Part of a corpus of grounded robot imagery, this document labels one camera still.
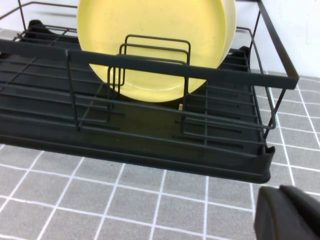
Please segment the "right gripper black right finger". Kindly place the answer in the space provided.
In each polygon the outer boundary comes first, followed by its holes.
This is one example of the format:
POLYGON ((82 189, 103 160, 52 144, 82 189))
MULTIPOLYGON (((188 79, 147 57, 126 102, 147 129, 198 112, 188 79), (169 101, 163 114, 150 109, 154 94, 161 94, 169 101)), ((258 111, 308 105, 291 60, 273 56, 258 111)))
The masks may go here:
POLYGON ((320 202, 295 186, 281 185, 283 192, 301 215, 319 215, 320 202))

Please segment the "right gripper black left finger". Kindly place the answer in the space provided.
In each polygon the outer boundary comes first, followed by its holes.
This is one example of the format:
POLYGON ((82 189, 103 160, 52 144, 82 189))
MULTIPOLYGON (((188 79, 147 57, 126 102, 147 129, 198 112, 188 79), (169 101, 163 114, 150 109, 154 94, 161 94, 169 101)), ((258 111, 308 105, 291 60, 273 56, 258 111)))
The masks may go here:
POLYGON ((259 189, 255 220, 258 240, 318 240, 320 215, 301 215, 279 188, 259 189))

